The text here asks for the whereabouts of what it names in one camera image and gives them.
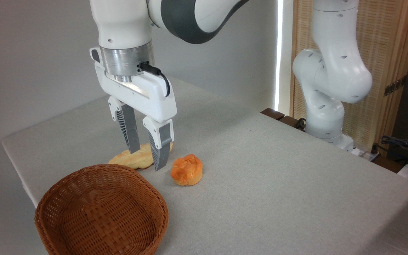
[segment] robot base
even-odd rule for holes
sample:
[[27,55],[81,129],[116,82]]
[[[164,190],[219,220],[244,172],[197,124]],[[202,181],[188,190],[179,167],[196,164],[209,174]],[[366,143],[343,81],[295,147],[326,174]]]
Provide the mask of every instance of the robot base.
[[340,134],[335,138],[330,138],[330,139],[321,139],[322,141],[328,142],[332,145],[335,145],[336,147],[343,149],[347,152],[350,152],[354,155],[359,155],[360,150],[355,147],[353,144],[353,139],[350,138],[350,136],[347,136],[345,134]]

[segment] orange bun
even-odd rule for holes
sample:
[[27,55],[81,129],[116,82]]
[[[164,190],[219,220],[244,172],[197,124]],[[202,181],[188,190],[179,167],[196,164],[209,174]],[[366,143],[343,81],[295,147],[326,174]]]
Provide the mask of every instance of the orange bun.
[[171,177],[181,186],[197,184],[203,177],[203,163],[195,155],[186,155],[173,163]]

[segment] wicker basket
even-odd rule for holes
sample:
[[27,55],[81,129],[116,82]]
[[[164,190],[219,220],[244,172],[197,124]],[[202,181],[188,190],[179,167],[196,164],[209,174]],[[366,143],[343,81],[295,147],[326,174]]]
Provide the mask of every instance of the wicker basket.
[[35,224],[49,254],[154,254],[168,208],[139,173],[95,165],[61,179],[40,200]]

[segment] wooden panel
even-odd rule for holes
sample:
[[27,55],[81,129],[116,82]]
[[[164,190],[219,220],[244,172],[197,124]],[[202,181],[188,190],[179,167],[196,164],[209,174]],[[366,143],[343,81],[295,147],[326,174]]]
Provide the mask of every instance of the wooden panel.
[[[295,0],[293,56],[316,48],[311,36],[312,0]],[[368,96],[359,103],[345,103],[343,132],[357,144],[370,146],[392,132],[402,90],[384,97],[385,87],[403,77],[408,68],[408,0],[360,0],[357,42],[364,64],[373,75]],[[293,79],[292,116],[305,118],[306,107],[297,79]]]

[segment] white wall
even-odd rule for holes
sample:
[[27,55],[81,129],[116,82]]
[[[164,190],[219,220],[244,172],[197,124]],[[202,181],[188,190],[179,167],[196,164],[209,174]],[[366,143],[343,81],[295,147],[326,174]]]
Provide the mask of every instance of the white wall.
[[[249,1],[201,46],[155,31],[157,66],[256,110],[271,106],[276,6],[275,0]],[[0,141],[104,96],[88,57],[96,45],[85,0],[0,0]],[[34,207],[1,144],[0,254],[46,254]]]

